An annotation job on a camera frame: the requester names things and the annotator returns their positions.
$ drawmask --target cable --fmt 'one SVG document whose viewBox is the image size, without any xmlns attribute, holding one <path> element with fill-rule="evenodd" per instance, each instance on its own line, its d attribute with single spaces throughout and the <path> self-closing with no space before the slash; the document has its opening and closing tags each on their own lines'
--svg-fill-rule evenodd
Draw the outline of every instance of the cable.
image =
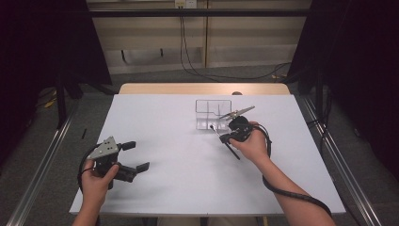
<svg viewBox="0 0 399 226">
<path fill-rule="evenodd" d="M 88 158 L 88 156 L 93 152 L 94 149 L 98 148 L 101 144 L 96 144 L 94 145 L 92 148 L 90 148 L 85 155 L 83 155 L 82 160 L 80 161 L 80 165 L 79 165 L 79 170 L 77 172 L 77 184 L 79 185 L 80 190 L 83 192 L 83 187 L 82 187 L 82 174 L 86 171 L 86 170 L 90 170 L 89 169 L 83 169 L 86 159 Z"/>
<path fill-rule="evenodd" d="M 207 76 L 205 76 L 205 75 L 202 75 L 202 74 L 198 73 L 198 72 L 194 69 L 193 65 L 191 64 L 190 57 L 189 57 L 188 51 L 187 51 L 187 42 L 186 42 L 186 40 L 185 40 L 185 28 L 184 28 L 184 18 L 183 18 L 183 17 L 180 17 L 180 34 L 181 34 L 181 36 L 180 36 L 180 61 L 181 61 L 181 63 L 182 63 L 183 69 L 184 69 L 187 73 L 193 74 L 193 75 L 195 75 L 195 76 L 201 76 L 201 77 L 203 77 L 203 78 L 207 78 L 207 79 L 210 79 L 210 80 L 212 80 L 212 81 L 218 83 L 219 81 L 217 81 L 216 79 L 210 78 L 210 77 L 207 77 Z M 187 55 L 188 63 L 189 63 L 189 65 L 190 65 L 191 69 L 192 69 L 195 73 L 190 72 L 190 71 L 187 70 L 186 67 L 184 66 L 184 63 L 183 63 L 183 43 L 184 43 L 184 46 L 185 46 L 185 53 L 186 53 L 186 55 Z"/>
<path fill-rule="evenodd" d="M 233 77 L 233 76 L 217 75 L 217 74 L 201 74 L 191 64 L 190 56 L 189 56 L 188 51 L 187 51 L 187 42 L 186 42 L 186 38 L 185 38 L 185 25 L 184 25 L 184 18 L 183 17 L 180 17 L 180 25 L 181 25 L 180 60 L 181 60 L 181 63 L 182 63 L 182 66 L 183 66 L 184 70 L 187 73 L 190 73 L 190 74 L 193 74 L 193 75 L 197 75 L 197 76 L 201 76 L 201 77 L 204 77 L 204 78 L 207 78 L 207 79 L 211 79 L 211 80 L 216 81 L 216 82 L 220 82 L 220 81 L 217 81 L 217 80 L 215 80 L 214 78 L 211 78 L 211 77 L 240 79 L 240 80 L 253 80 L 253 79 L 260 79 L 260 78 L 264 78 L 264 77 L 270 76 L 270 75 L 276 73 L 278 70 L 280 70 L 284 66 L 291 65 L 291 62 L 280 63 L 280 64 L 275 66 L 275 69 L 271 73 L 267 73 L 267 74 L 263 74 L 263 75 L 259 75 L 259 76 L 255 76 L 255 77 Z M 188 59 L 188 64 L 190 65 L 191 70 L 194 71 L 193 73 L 190 72 L 189 70 L 187 70 L 186 67 L 184 66 L 184 63 L 183 63 L 183 43 L 184 43 L 184 48 L 185 48 L 185 54 L 186 54 L 187 59 Z"/>
<path fill-rule="evenodd" d="M 129 63 L 126 61 L 126 58 L 125 58 L 124 53 L 123 53 L 123 50 L 120 50 L 120 54 L 122 55 L 122 60 L 123 60 L 123 62 L 125 62 L 126 64 L 129 64 Z"/>
<path fill-rule="evenodd" d="M 328 129 L 328 118 L 329 118 L 329 112 L 331 111 L 332 108 L 332 98 L 331 98 L 331 91 L 329 88 L 327 88 L 327 102 L 326 102 L 326 107 L 323 112 L 323 122 L 324 122 L 324 129 L 323 129 L 323 134 L 322 137 L 320 138 L 320 144 L 319 144 L 319 153 L 322 156 L 322 159 L 324 161 L 324 155 L 323 155 L 323 141 L 326 137 L 327 134 L 327 129 Z"/>
<path fill-rule="evenodd" d="M 290 198 L 293 198 L 293 199 L 298 199 L 298 200 L 302 200 L 302 201 L 306 201 L 306 202 L 310 202 L 312 204 L 318 205 L 321 208 L 323 208 L 330 216 L 332 216 L 331 215 L 331 211 L 329 210 L 328 206 L 326 206 L 323 202 L 315 199 L 314 197 L 307 196 L 307 195 L 302 195 L 302 194 L 299 194 L 299 193 L 294 193 L 294 192 L 291 192 L 291 191 L 278 189 L 278 188 L 270 185 L 267 182 L 267 180 L 264 178 L 264 176 L 262 176 L 262 178 L 263 178 L 263 184 L 267 187 L 267 189 L 273 191 L 274 193 L 277 193 L 277 194 L 282 195 L 282 196 L 286 196 L 286 197 L 290 197 Z"/>
<path fill-rule="evenodd" d="M 262 125 L 259 124 L 258 126 L 254 126 L 254 128 L 262 131 L 263 134 L 265 135 L 265 137 L 267 138 L 267 141 L 270 141 L 270 138 L 269 138 L 269 135 L 267 133 L 267 130 Z M 269 157 L 271 156 L 270 143 L 267 142 L 267 154 L 269 155 Z M 285 196 L 285 197 L 298 199 L 298 200 L 302 200 L 302 201 L 305 201 L 305 202 L 310 202 L 310 203 L 313 203 L 315 205 L 318 205 L 321 208 L 323 208 L 330 216 L 332 216 L 331 215 L 331 211 L 329 210 L 328 206 L 326 206 L 323 202 L 315 199 L 314 197 L 276 188 L 276 187 L 270 185 L 267 182 L 266 178 L 264 178 L 264 176 L 262 176 L 262 180 L 263 180 L 264 186 L 266 186 L 266 188 L 269 189 L 270 191 L 272 191 L 272 192 L 274 192 L 276 194 Z"/>
<path fill-rule="evenodd" d="M 95 167 L 84 169 L 82 172 L 79 173 L 79 176 L 82 176 L 83 173 L 85 173 L 88 170 L 95 170 L 95 169 L 96 169 Z"/>
<path fill-rule="evenodd" d="M 294 83 L 295 81 L 297 81 L 297 79 L 299 78 L 299 76 L 301 76 L 301 74 L 309 71 L 311 69 L 311 66 L 304 66 L 302 69 L 298 70 L 297 72 L 291 74 L 290 76 L 285 77 L 284 79 L 282 79 L 282 81 L 280 81 L 283 84 L 290 84 L 290 83 Z"/>
</svg>

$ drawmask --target floor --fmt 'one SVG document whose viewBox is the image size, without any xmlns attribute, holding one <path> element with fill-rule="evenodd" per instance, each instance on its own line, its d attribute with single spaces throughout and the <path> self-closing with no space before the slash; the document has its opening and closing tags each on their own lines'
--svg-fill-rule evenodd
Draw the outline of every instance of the floor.
<svg viewBox="0 0 399 226">
<path fill-rule="evenodd" d="M 193 61 L 198 62 L 200 53 L 195 50 L 190 53 L 193 53 Z M 146 57 L 143 57 L 141 59 L 143 64 L 146 61 L 145 58 L 147 58 L 148 62 L 153 62 L 151 56 L 155 55 L 156 53 L 149 53 Z M 131 60 L 130 57 L 131 54 L 128 52 L 126 60 Z M 179 61 L 174 61 L 171 64 L 176 67 L 179 65 Z M 126 82 L 209 82 L 209 80 L 189 74 L 181 70 L 181 68 L 178 70 L 177 68 L 170 68 L 168 65 L 165 66 L 165 71 L 160 71 L 162 69 L 161 66 L 155 71 L 149 70 L 149 68 L 147 65 L 139 69 L 136 68 L 138 73 L 112 74 L 114 86 L 110 88 L 119 89 L 120 85 Z M 203 74 L 227 74 L 235 77 L 234 79 L 217 78 L 222 82 L 279 82 L 288 71 L 288 67 L 286 67 L 279 73 L 271 73 L 270 76 L 265 76 L 258 80 L 237 79 L 240 76 L 267 75 L 274 69 L 275 64 L 270 66 L 247 64 L 240 67 L 231 65 L 228 68 L 198 69 L 198 72 Z M 116 72 L 122 72 L 123 70 L 129 72 L 132 69 L 122 69 L 120 67 L 118 70 Z M 305 121 L 312 121 L 307 100 L 314 98 L 314 90 L 310 95 L 303 96 L 297 93 L 296 86 L 296 83 L 290 84 L 289 89 L 295 95 Z M 19 224 L 11 225 L 63 225 L 72 223 L 74 216 L 69 214 L 69 208 L 77 190 L 75 182 L 76 166 L 79 164 L 81 152 L 87 150 L 97 141 L 102 129 L 102 122 L 112 103 L 111 96 L 101 94 L 86 85 L 82 85 L 82 89 L 85 95 L 81 100 L 72 100 L 67 97 L 67 107 L 70 113 L 74 112 L 72 122 L 63 137 L 62 143 L 57 146 L 57 151 L 52 156 L 52 163 L 49 169 L 43 173 L 42 184 L 38 185 L 37 193 L 32 197 L 31 204 L 23 206 L 28 210 L 26 215 L 24 215 Z M 49 96 L 38 99 L 38 104 L 47 102 L 48 99 Z M 56 125 L 56 103 L 47 108 L 38 107 L 30 127 L 7 163 L 3 166 L 0 178 L 0 187 L 2 188 L 0 194 L 0 203 L 2 203 L 0 205 L 0 212 L 2 213 L 0 215 L 0 225 L 6 225 L 9 222 L 29 185 L 35 184 L 35 182 L 31 183 L 32 179 L 37 175 L 36 170 L 48 152 L 52 139 L 55 137 Z M 333 99 L 329 114 L 328 131 L 332 135 L 356 183 L 361 187 L 361 192 L 364 193 L 370 208 L 358 203 L 359 199 L 349 188 L 350 186 L 345 180 L 340 167 L 334 161 L 333 151 L 324 142 L 322 143 L 322 150 L 328 171 L 331 173 L 331 177 L 344 202 L 352 210 L 360 225 L 396 225 L 399 222 L 399 215 L 397 215 L 399 213 L 399 183 L 375 158 L 367 140 L 359 137 L 354 132 L 355 128 L 356 126 L 346 117 L 344 110 Z M 317 131 L 317 126 L 310 124 L 310 131 L 316 145 L 321 147 L 321 136 Z M 360 211 L 364 209 L 374 211 L 377 221 L 367 218 L 367 213 Z M 358 225 L 350 214 L 334 216 L 334 220 L 337 225 Z M 141 225 L 141 221 L 137 218 L 104 217 L 103 225 Z M 275 216 L 268 218 L 268 225 L 288 225 L 288 223 L 285 217 Z"/>
</svg>

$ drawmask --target person's right hand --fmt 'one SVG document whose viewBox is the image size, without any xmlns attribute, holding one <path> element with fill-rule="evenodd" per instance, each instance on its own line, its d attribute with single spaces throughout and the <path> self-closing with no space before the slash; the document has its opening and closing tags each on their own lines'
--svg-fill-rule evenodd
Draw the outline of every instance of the person's right hand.
<svg viewBox="0 0 399 226">
<path fill-rule="evenodd" d="M 85 169 L 90 169 L 93 166 L 94 161 L 88 160 Z M 86 170 L 82 174 L 83 204 L 92 205 L 100 209 L 105 201 L 108 184 L 117 175 L 119 168 L 119 165 L 115 164 L 103 178 L 99 177 L 94 170 Z"/>
<path fill-rule="evenodd" d="M 229 143 L 236 149 L 240 150 L 241 153 L 255 163 L 257 160 L 263 160 L 265 157 L 268 159 L 266 141 L 263 133 L 257 129 L 253 129 L 249 138 L 244 142 L 239 142 L 235 139 L 229 139 Z"/>
</svg>

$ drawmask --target clear plastic container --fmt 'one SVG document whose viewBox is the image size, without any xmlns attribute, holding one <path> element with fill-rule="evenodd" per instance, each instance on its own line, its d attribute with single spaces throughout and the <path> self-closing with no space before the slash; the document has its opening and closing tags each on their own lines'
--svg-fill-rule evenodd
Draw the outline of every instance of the clear plastic container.
<svg viewBox="0 0 399 226">
<path fill-rule="evenodd" d="M 211 129 L 213 125 L 217 130 L 229 130 L 229 122 L 220 117 L 231 113 L 229 100 L 197 100 L 197 129 Z"/>
</svg>

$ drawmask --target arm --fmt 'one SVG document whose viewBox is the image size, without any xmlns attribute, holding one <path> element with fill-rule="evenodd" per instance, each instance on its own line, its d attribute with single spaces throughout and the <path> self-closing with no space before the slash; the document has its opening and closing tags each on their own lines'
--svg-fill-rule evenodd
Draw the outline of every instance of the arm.
<svg viewBox="0 0 399 226">
<path fill-rule="evenodd" d="M 291 181 L 291 179 L 270 160 L 267 155 L 266 143 L 262 132 L 253 130 L 246 141 L 238 142 L 234 139 L 230 139 L 230 143 L 255 164 L 270 185 L 282 190 L 309 196 L 305 190 Z M 279 194 L 275 194 L 275 196 L 290 225 L 335 225 L 326 211 L 315 204 L 281 196 Z"/>
<path fill-rule="evenodd" d="M 88 160 L 85 169 L 90 169 L 93 166 L 94 161 Z M 118 170 L 118 165 L 112 166 L 104 178 L 98 177 L 94 170 L 86 170 L 82 174 L 83 202 L 73 226 L 95 225 L 101 206 L 105 201 L 108 184 L 114 179 Z"/>
</svg>

